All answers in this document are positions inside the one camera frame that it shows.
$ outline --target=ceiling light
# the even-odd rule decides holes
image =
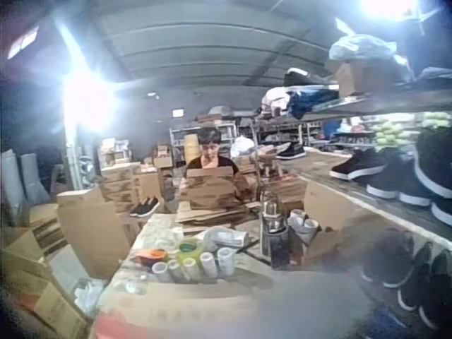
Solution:
[[[344,23],[341,19],[335,18],[336,20],[336,28],[339,29],[339,31],[345,33],[348,36],[356,35],[354,30],[352,30],[346,23]]]
[[[402,20],[416,8],[416,0],[361,0],[364,12],[373,18]]]

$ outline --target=cardboard sheet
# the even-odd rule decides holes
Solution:
[[[92,278],[110,279],[130,249],[113,203],[58,208],[64,236]]]

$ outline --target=plastic bag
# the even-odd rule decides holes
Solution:
[[[239,136],[234,140],[234,143],[231,146],[231,158],[238,157],[253,147],[254,141],[245,138],[244,136]]]
[[[397,44],[366,34],[341,37],[330,48],[330,59],[347,61],[353,59],[389,60],[396,54]]]

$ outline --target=white sole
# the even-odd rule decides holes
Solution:
[[[403,203],[408,203],[410,205],[423,206],[423,207],[430,206],[430,203],[432,203],[432,201],[430,201],[430,199],[428,199],[428,198],[420,198],[419,196],[409,196],[402,192],[400,192],[400,195],[398,196],[398,200],[402,201]]]
[[[373,175],[380,173],[382,170],[384,170],[385,165],[377,166],[377,167],[371,167],[371,168],[364,168],[359,169],[357,171],[353,171],[348,174],[348,179],[353,180],[359,177],[363,177],[364,175]]]
[[[452,226],[452,215],[440,210],[435,203],[432,204],[432,214],[436,219],[446,223],[449,226]]]
[[[419,315],[422,319],[422,321],[424,322],[424,324],[426,324],[428,327],[430,327],[432,330],[437,330],[438,326],[436,326],[434,323],[432,323],[427,316],[425,315],[424,309],[422,308],[422,306],[419,308]]]
[[[336,179],[341,179],[341,180],[348,180],[348,174],[337,173],[334,171],[330,171],[330,177],[333,177]]]
[[[410,272],[408,272],[406,277],[404,277],[401,281],[399,281],[399,282],[397,282],[395,284],[389,284],[387,282],[383,282],[383,286],[386,287],[386,288],[399,288],[399,287],[401,287],[403,284],[405,284],[408,281],[408,279],[410,279],[410,276],[412,275],[412,272],[413,272],[414,269],[415,268],[412,266],[410,268]]]
[[[384,199],[397,198],[397,195],[398,195],[397,191],[382,191],[382,190],[376,189],[375,187],[372,187],[370,185],[367,185],[366,191],[367,191],[367,193],[371,194],[372,196],[378,196],[379,198],[384,198]]]
[[[292,157],[281,157],[279,155],[276,155],[276,159],[279,159],[279,160],[291,160],[291,159],[297,159],[299,157],[304,157],[305,155],[306,155],[306,152],[293,155]]]
[[[397,300],[398,300],[398,304],[400,305],[400,307],[402,307],[406,311],[413,312],[417,308],[416,306],[414,306],[414,307],[407,306],[403,302],[403,300],[402,300],[402,291],[401,290],[397,291]]]
[[[373,283],[374,282],[374,279],[371,279],[367,275],[364,274],[364,270],[361,270],[361,278],[364,281],[367,281],[368,283]]]
[[[417,178],[421,181],[421,183],[427,187],[430,191],[442,196],[444,198],[452,198],[452,190],[447,189],[441,185],[438,185],[436,182],[430,180],[424,172],[421,170],[419,166],[419,155],[417,154],[416,147],[413,151],[413,155],[415,157],[415,173]]]
[[[145,217],[148,217],[149,215],[151,215],[151,214],[154,213],[154,211],[158,208],[158,206],[160,206],[160,202],[158,202],[158,203],[153,207],[153,209],[150,210],[149,212],[147,212],[146,214],[140,214],[140,215],[137,214],[136,216],[139,217],[139,218],[145,218]]]

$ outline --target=woman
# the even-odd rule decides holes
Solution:
[[[198,131],[198,143],[201,149],[201,156],[194,158],[186,167],[186,170],[200,168],[232,167],[234,174],[234,185],[237,198],[248,198],[250,192],[248,182],[240,173],[239,168],[231,159],[218,155],[221,144],[221,133],[215,127],[202,127]],[[179,190],[181,194],[186,194],[189,183],[186,179],[186,171],[181,180]]]

